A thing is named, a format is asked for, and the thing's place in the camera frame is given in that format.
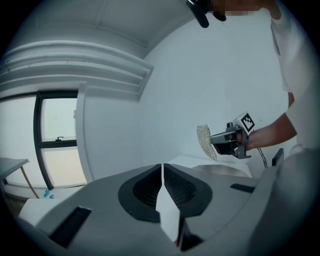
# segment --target ceiling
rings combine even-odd
[[[186,0],[45,0],[25,21],[11,49],[44,40],[43,35],[57,39],[60,33],[78,40],[86,34],[92,41],[96,33],[99,44],[144,58],[192,18]]]

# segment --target sink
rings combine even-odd
[[[193,169],[214,174],[250,178],[245,172],[222,164],[197,165]]]

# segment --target black window frame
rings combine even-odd
[[[42,173],[44,182],[49,190],[54,188],[42,155],[42,149],[69,148],[76,147],[77,140],[59,140],[59,141],[42,141],[41,133],[41,115],[43,100],[48,99],[77,99],[78,90],[55,90],[55,91],[38,91],[35,98],[33,114],[33,139],[36,158]]]

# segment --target gray table top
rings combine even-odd
[[[0,157],[0,182],[26,163],[29,163],[28,159]]]

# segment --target black device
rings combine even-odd
[[[209,21],[206,17],[208,12],[211,12],[221,22],[227,19],[224,11],[214,10],[213,5],[210,4],[210,0],[186,0],[186,5],[203,28],[209,27]]]

